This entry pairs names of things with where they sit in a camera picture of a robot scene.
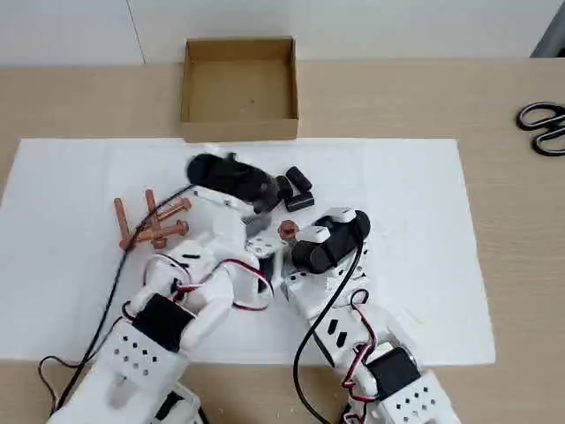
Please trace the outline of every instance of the perforated bracket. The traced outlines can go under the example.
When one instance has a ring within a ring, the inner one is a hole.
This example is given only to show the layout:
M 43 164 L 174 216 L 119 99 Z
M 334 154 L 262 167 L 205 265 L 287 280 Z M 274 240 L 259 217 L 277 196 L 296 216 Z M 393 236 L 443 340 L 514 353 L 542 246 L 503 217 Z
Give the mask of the perforated bracket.
M 379 403 L 373 417 L 394 424 L 459 423 L 448 395 L 432 371 Z
M 163 349 L 129 322 L 120 321 L 100 352 L 100 360 L 147 391 L 176 382 L 188 359 Z
M 283 250 L 287 246 L 285 241 L 279 238 L 268 237 L 259 235 L 257 237 L 249 238 L 245 242 L 245 250 L 251 254 L 254 254 L 259 259 L 265 259 Z

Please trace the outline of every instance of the copper screw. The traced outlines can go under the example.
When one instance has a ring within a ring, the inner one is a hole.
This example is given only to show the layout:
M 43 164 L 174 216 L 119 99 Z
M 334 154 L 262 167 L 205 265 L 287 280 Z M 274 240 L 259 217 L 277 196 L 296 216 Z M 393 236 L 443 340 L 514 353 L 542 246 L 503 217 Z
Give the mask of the copper screw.
M 159 212 L 157 214 L 157 219 L 159 221 L 164 221 L 165 219 L 170 218 L 173 215 L 177 214 L 181 210 L 189 210 L 191 207 L 192 207 L 191 201 L 183 197 L 182 199 L 180 199 L 180 201 L 178 201 L 175 205 L 171 206 L 169 209 L 164 210 L 163 212 Z
M 161 225 L 159 224 L 159 219 L 157 217 L 157 214 L 154 213 L 157 207 L 155 204 L 155 197 L 153 194 L 153 190 L 146 190 L 145 198 L 147 200 L 147 207 L 149 208 L 149 213 L 150 214 L 153 213 L 153 216 L 149 218 L 149 225 L 151 227 L 151 230 L 156 234 L 161 229 Z M 167 246 L 167 239 L 163 237 L 154 238 L 151 241 L 151 244 L 155 249 L 164 249 Z
M 178 220 L 176 224 L 170 225 L 168 227 L 163 227 L 157 231 L 148 228 L 142 231 L 135 239 L 135 241 L 136 242 L 148 241 L 148 240 L 155 241 L 156 239 L 164 239 L 165 237 L 170 236 L 172 234 L 178 234 L 179 236 L 184 236 L 187 232 L 188 232 L 188 223 L 186 221 Z M 129 244 L 131 238 L 132 236 L 120 241 L 120 247 L 125 249 Z
M 120 198 L 114 199 L 114 209 L 116 210 L 117 224 L 120 226 L 122 239 L 130 237 L 130 230 L 127 226 L 127 218 L 125 217 L 124 204 Z
M 281 225 L 279 225 L 279 235 L 281 239 L 284 241 L 291 241 L 296 236 L 297 233 L 300 231 L 298 225 L 294 221 L 287 219 L 286 221 L 282 221 Z

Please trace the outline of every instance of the white wall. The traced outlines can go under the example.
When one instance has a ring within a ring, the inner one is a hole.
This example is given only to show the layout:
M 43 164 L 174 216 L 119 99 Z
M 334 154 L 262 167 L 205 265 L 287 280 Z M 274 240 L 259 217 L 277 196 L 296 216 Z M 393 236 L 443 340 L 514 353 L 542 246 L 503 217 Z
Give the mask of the white wall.
M 528 57 L 562 0 L 130 0 L 147 61 L 186 37 L 292 34 L 298 56 Z
M 528 57 L 562 0 L 129 0 L 149 63 L 184 39 L 291 34 L 298 56 Z M 126 0 L 0 0 L 0 65 L 142 63 Z
M 0 65 L 140 64 L 125 0 L 0 0 Z

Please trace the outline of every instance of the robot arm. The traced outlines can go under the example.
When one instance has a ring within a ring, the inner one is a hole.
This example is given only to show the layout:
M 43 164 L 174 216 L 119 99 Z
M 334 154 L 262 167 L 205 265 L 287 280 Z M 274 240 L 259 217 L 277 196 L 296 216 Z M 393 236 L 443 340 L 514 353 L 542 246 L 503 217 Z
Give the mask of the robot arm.
M 200 188 L 206 231 L 147 263 L 143 288 L 69 402 L 49 424 L 202 424 L 200 401 L 178 380 L 193 349 L 233 304 L 269 301 L 245 250 L 242 210 L 229 195 Z
M 289 302 L 309 327 L 351 265 L 350 281 L 323 316 L 314 335 L 329 364 L 349 392 L 346 423 L 459 423 L 432 371 L 422 371 L 411 352 L 413 341 L 386 310 L 377 306 L 366 276 L 365 238 L 370 224 L 361 211 L 333 208 L 299 232 L 290 250 L 298 269 L 286 277 Z

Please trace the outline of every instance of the black cable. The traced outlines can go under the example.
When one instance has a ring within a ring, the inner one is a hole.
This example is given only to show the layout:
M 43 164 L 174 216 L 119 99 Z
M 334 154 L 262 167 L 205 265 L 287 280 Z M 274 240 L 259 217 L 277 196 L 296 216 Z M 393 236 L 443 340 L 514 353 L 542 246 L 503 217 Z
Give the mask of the black cable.
M 96 353 L 98 353 L 100 351 L 100 349 L 102 348 L 102 346 L 104 345 L 104 343 L 108 339 L 109 334 L 112 332 L 114 327 L 116 327 L 116 324 L 121 319 L 122 319 L 122 317 L 120 316 L 119 318 L 117 318 L 114 321 L 114 323 L 112 324 L 112 326 L 108 330 L 108 333 L 106 333 L 106 336 L 104 336 L 104 338 L 102 339 L 102 341 L 100 342 L 98 347 L 94 350 L 94 352 L 92 352 L 92 354 L 90 355 L 88 360 L 91 360 L 94 356 L 96 356 Z M 43 375 L 43 364 L 45 362 L 47 362 L 48 360 L 54 360 L 54 361 L 58 362 L 59 364 L 61 364 L 62 366 L 67 367 L 67 368 L 77 368 L 77 367 L 79 367 L 79 363 L 77 362 L 77 363 L 73 364 L 71 362 L 67 362 L 66 360 L 62 360 L 61 358 L 59 358 L 56 355 L 49 355 L 49 356 L 46 356 L 45 358 L 43 358 L 42 360 L 40 360 L 39 365 L 37 366 L 37 374 L 39 374 L 39 378 L 41 378 L 41 381 L 43 382 L 43 384 L 45 384 L 45 387 L 47 387 L 47 390 L 49 391 L 49 395 L 51 396 L 51 411 L 49 412 L 49 416 L 51 416 L 51 415 L 53 415 L 53 413 L 55 412 L 55 410 L 57 408 L 57 396 L 55 395 L 55 391 L 51 387 L 51 384 L 47 381 L 47 379 L 45 378 L 45 375 Z
M 298 347 L 297 352 L 294 356 L 294 362 L 292 363 L 292 380 L 294 381 L 294 388 L 297 391 L 298 397 L 300 398 L 300 402 L 302 402 L 302 405 L 305 406 L 308 412 L 310 412 L 322 424 L 331 424 L 331 423 L 330 421 L 322 417 L 320 413 L 318 413 L 318 411 L 316 411 L 314 407 L 310 405 L 310 403 L 306 399 L 304 392 L 302 391 L 302 387 L 300 387 L 300 380 L 298 378 L 298 363 L 300 362 L 300 356 L 302 355 L 302 351 L 306 347 L 308 340 L 310 340 L 310 337 L 312 337 L 312 335 L 314 334 L 320 323 L 323 321 L 323 319 L 328 314 L 329 310 L 334 305 L 337 298 L 339 298 L 340 294 L 342 294 L 343 289 L 345 288 L 347 283 L 350 281 L 351 276 L 353 275 L 353 272 L 355 271 L 355 268 L 359 263 L 359 259 L 361 259 L 362 253 L 363 253 L 363 243 L 359 242 L 357 252 L 355 253 L 355 258 L 353 259 L 350 268 L 347 270 L 347 274 L 345 274 L 345 277 L 337 287 L 337 290 L 335 291 L 334 295 L 324 306 L 324 309 L 321 311 L 320 315 L 318 316 L 314 324 L 312 324 L 312 327 L 310 327 L 310 329 L 308 329 L 308 331 L 306 332 L 306 335 L 302 339 L 302 342 L 300 342 L 300 346 Z
M 90 355 L 91 355 L 91 353 L 94 349 L 94 346 L 96 345 L 96 342 L 98 341 L 98 338 L 100 337 L 100 333 L 102 332 L 102 327 L 104 326 L 104 323 L 106 322 L 106 318 L 108 317 L 109 309 L 112 305 L 112 301 L 114 300 L 114 296 L 116 295 L 117 285 L 119 284 L 120 276 L 122 275 L 122 270 L 124 269 L 125 261 L 127 260 L 127 257 L 129 256 L 130 252 L 133 249 L 133 246 L 135 245 L 135 239 L 143 231 L 143 227 L 146 225 L 146 223 L 153 217 L 153 215 L 155 215 L 157 213 L 157 211 L 160 208 L 162 208 L 164 205 L 166 205 L 170 201 L 176 199 L 176 197 L 180 196 L 181 194 L 188 192 L 193 187 L 194 187 L 194 184 L 189 184 L 186 187 L 178 190 L 176 193 L 173 193 L 167 199 L 165 199 L 164 201 L 159 203 L 155 209 L 153 209 L 151 212 L 149 212 L 147 214 L 147 216 L 145 218 L 143 218 L 141 223 L 139 223 L 139 225 L 137 226 L 135 232 L 133 233 L 132 238 L 130 239 L 130 242 L 128 243 L 127 247 L 124 250 L 124 254 L 122 255 L 122 259 L 121 259 L 121 261 L 120 261 L 120 263 L 117 267 L 116 276 L 114 277 L 114 283 L 112 284 L 112 289 L 110 290 L 108 300 L 106 301 L 106 307 L 104 308 L 104 312 L 102 313 L 102 318 L 100 319 L 100 323 L 98 324 L 98 328 L 96 329 L 96 332 L 94 333 L 92 341 L 90 342 L 90 345 L 87 347 L 87 351 L 85 352 L 82 360 L 80 361 L 80 363 L 76 367 L 76 371 L 72 375 L 71 380 L 68 382 L 67 386 L 64 388 L 63 393 L 61 394 L 61 397 L 59 398 L 59 401 L 56 404 L 55 410 L 58 410 L 63 406 L 65 400 L 69 397 L 72 388 L 74 387 L 77 380 L 79 379 L 80 374 L 82 373 L 85 365 L 89 361 L 89 357 L 90 357 Z

